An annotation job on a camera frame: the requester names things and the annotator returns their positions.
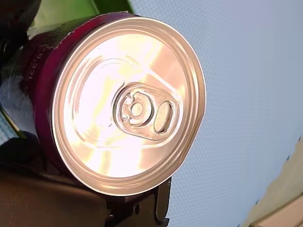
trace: white textured wall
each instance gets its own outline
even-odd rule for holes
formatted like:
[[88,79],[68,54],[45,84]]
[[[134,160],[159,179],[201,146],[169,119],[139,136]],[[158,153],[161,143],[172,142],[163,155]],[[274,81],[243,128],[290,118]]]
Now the white textured wall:
[[170,226],[237,227],[303,133],[303,1],[130,2],[178,29],[205,73],[205,118],[173,177]]

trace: black object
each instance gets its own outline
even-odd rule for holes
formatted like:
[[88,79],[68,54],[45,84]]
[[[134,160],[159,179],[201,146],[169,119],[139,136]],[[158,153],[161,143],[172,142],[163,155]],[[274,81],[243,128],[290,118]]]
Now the black object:
[[[27,159],[16,158],[26,154]],[[75,179],[49,174],[41,167],[44,165],[32,164],[33,160],[43,158],[39,145],[32,140],[14,138],[0,147],[0,226],[168,225],[169,219],[165,216],[171,179],[140,195],[106,196],[88,189]]]
[[27,41],[41,0],[0,0],[0,67]]

